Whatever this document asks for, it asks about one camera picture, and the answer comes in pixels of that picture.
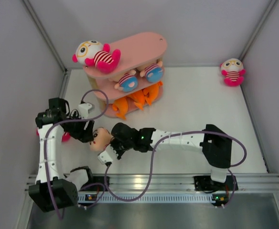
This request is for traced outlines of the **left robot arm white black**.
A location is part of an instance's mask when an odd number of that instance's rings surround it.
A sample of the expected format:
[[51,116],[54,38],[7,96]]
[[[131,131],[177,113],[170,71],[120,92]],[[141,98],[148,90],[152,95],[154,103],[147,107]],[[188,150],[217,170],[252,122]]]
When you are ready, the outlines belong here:
[[69,103],[62,98],[49,99],[48,103],[48,109],[35,119],[40,139],[39,168],[35,183],[28,190],[43,212],[76,205],[78,191],[91,190],[95,184],[88,166],[74,168],[65,177],[61,159],[64,134],[82,143],[93,139],[94,121],[87,119],[94,105],[81,102],[77,109],[70,110]]

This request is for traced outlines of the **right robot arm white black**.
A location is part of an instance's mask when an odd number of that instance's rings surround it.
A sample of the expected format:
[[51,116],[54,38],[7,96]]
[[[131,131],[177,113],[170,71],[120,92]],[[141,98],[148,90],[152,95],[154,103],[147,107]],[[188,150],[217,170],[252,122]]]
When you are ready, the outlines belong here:
[[198,152],[204,155],[211,166],[210,185],[214,189],[221,189],[227,184],[232,140],[215,125],[207,124],[204,130],[191,134],[162,131],[153,127],[137,130],[124,123],[117,123],[111,135],[113,138],[110,145],[116,151],[117,159],[121,159],[131,149],[141,153],[162,150]]

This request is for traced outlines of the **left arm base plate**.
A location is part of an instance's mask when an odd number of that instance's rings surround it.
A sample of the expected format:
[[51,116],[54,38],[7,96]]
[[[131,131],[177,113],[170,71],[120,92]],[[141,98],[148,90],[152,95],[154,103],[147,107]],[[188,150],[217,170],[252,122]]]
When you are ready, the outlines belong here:
[[[104,180],[104,176],[94,176],[91,180],[89,180],[89,183],[88,184],[93,184],[93,183],[101,183],[101,184],[108,184],[109,185],[109,182],[110,182],[110,177],[107,176],[106,178],[106,182]],[[100,185],[94,185],[94,186],[91,186],[89,188],[87,188],[87,190],[89,191],[101,191],[102,190],[102,187]]]

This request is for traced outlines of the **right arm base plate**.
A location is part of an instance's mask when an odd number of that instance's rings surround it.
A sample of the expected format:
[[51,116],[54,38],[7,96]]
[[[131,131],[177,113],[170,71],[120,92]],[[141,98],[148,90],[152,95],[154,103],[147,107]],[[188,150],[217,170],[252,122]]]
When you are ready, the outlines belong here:
[[210,176],[195,176],[194,185],[196,191],[212,193],[217,191],[233,191],[238,190],[238,184],[235,181],[235,176],[226,176],[225,183],[213,181]]

